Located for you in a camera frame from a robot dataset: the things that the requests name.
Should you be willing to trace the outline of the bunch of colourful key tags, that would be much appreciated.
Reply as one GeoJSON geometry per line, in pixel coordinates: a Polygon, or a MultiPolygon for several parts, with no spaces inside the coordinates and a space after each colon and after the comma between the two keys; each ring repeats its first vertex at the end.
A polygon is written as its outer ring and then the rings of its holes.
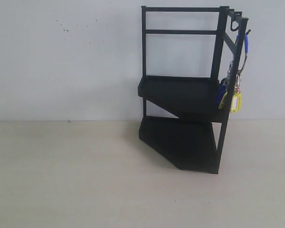
{"type": "MultiPolygon", "coordinates": [[[[236,113],[236,112],[240,111],[240,109],[241,109],[242,95],[241,95],[241,90],[240,90],[240,81],[241,81],[240,75],[241,75],[242,71],[244,70],[244,67],[245,67],[246,62],[247,62],[247,57],[248,57],[248,53],[249,53],[248,35],[250,32],[251,32],[251,30],[249,29],[245,33],[245,39],[244,39],[245,59],[244,59],[242,67],[237,70],[235,85],[234,85],[234,89],[233,89],[233,96],[232,96],[232,101],[231,101],[231,107],[230,107],[231,113],[236,113]]],[[[215,103],[216,103],[219,110],[221,110],[225,105],[226,97],[228,95],[228,87],[229,87],[229,81],[231,78],[232,68],[233,68],[233,61],[230,62],[229,69],[227,71],[227,77],[225,77],[221,80],[219,88],[218,88],[218,92],[216,94],[215,103]]]]}

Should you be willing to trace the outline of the black metal two-tier rack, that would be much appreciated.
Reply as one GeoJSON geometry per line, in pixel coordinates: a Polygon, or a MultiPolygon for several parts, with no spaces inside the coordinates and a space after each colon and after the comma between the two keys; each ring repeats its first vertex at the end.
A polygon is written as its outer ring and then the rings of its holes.
{"type": "Polygon", "coordinates": [[[142,78],[138,96],[171,113],[158,117],[143,113],[139,139],[177,169],[218,174],[237,70],[245,59],[248,18],[228,6],[141,7],[142,78]],[[148,29],[148,12],[216,12],[215,30],[148,29]],[[214,35],[215,45],[209,77],[152,76],[147,74],[148,35],[214,35]],[[219,110],[215,98],[220,82],[233,61],[228,95],[219,110]]]}

